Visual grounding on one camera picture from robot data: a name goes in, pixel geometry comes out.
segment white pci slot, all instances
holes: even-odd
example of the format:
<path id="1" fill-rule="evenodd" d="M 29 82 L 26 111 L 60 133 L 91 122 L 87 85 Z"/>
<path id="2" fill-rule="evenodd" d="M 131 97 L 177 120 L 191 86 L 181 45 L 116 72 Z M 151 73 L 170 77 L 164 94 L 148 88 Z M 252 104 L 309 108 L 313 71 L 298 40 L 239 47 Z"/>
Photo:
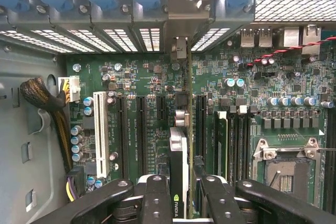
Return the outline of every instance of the white pci slot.
<path id="1" fill-rule="evenodd" d="M 97 177 L 106 178 L 110 170 L 106 92 L 93 93 Z"/>

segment purple wire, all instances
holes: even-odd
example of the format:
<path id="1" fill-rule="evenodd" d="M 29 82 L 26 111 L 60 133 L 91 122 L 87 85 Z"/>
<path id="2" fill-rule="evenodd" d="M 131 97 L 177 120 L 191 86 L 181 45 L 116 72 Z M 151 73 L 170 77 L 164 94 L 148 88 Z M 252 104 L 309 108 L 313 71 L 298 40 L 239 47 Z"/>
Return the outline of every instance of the purple wire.
<path id="1" fill-rule="evenodd" d="M 69 188 L 70 188 L 71 195 L 73 196 L 74 199 L 77 199 L 77 197 L 76 197 L 76 195 L 75 195 L 75 193 L 73 191 L 74 189 L 71 186 L 71 180 L 70 180 L 70 178 L 68 178 L 68 183 L 69 183 Z"/>

